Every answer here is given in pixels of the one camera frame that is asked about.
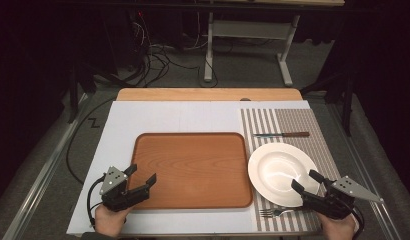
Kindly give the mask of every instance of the human hand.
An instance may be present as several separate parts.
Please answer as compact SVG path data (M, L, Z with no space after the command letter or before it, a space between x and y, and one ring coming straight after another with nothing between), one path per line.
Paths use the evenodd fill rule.
M341 220L334 220L317 212L323 225L323 234L328 240L351 240L354 236L355 221L352 215Z
M127 208L114 212L100 204L95 210L96 232L113 238L118 237L131 210L132 208Z

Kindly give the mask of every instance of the knife handle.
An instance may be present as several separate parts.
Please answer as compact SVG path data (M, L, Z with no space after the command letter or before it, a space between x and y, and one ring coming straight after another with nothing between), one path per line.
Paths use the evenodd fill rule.
M309 137L309 132L291 132L291 133L283 133L283 137Z

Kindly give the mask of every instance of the gray carpet floor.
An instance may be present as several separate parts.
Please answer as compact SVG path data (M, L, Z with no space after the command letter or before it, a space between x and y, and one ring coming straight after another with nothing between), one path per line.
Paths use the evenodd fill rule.
M260 43L262 41L248 39L235 42L233 45L227 41L217 41L213 67L218 80L215 87L284 87L275 61L275 49L280 48L281 43L277 41L267 44ZM331 44L319 46L314 46L311 42L293 44L287 62L294 88L301 89L316 80L330 48ZM177 52L171 48L165 48L165 51L172 62L184 67L200 67L199 71L170 64L168 73L151 83L149 87L201 87L204 50ZM151 71L146 82L153 79L153 74L158 74L158 71ZM122 77L127 74L129 73L121 70ZM92 127L93 120L86 119L78 125L79 128L75 129L72 142L71 138L65 138L65 148L57 157L57 165L52 178L45 183L47 188L38 195L38 200L33 206L35 211L27 217L29 221L26 221L26 225L19 229L21 239L75 239L65 232L82 185L68 171L66 158L68 157L74 174L83 180L87 175L106 123L111 104L108 100L115 97L120 89L103 83L98 83L97 86L98 91L89 95L83 102L83 111L78 121L88 116L90 119L95 119L95 126L99 127ZM391 222L398 230L399 236L402 239L410 239L410 197L378 143L377 136L369 125L359 100L354 97L351 116L352 136L346 137L339 126L341 105L328 105L324 102L323 96L322 92L314 92L304 96L304 99L309 101L315 113L341 175L349 175L362 184L374 186L377 193L384 198ZM63 99L63 102L68 104L68 98ZM67 107L18 169L16 177L2 196L0 239L8 231L39 172L50 157L56 154L54 152L56 147L62 143L63 136L70 127L67 123L69 115L70 109ZM365 167L364 173L363 168L357 167L357 160ZM370 183L365 177L367 173L372 179ZM360 239L399 239L395 236L396 233L388 237L389 234L380 227L381 220L375 214L374 206L361 200L357 200L357 205L363 211L366 219L366 228ZM232 239L235 238L275 239L270 236L233 237ZM301 239L323 238L310 236Z

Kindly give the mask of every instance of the fork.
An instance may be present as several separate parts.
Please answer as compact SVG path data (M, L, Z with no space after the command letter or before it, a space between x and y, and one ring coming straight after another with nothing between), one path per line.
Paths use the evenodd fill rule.
M295 210L299 210L301 208L269 208L269 209L262 209L259 210L259 215L264 218L276 218L280 217L282 214L287 212L293 212Z

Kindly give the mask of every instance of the white tabletop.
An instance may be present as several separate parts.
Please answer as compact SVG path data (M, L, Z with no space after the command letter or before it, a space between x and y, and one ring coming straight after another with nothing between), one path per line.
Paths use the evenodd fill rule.
M67 233L94 231L87 216L87 192L109 166L125 170L136 138L145 132L237 132L242 134L241 108L309 109L306 101L183 101L114 102L87 174ZM91 205L100 202L100 185ZM139 210L129 214L124 235L231 235L254 234L252 208Z

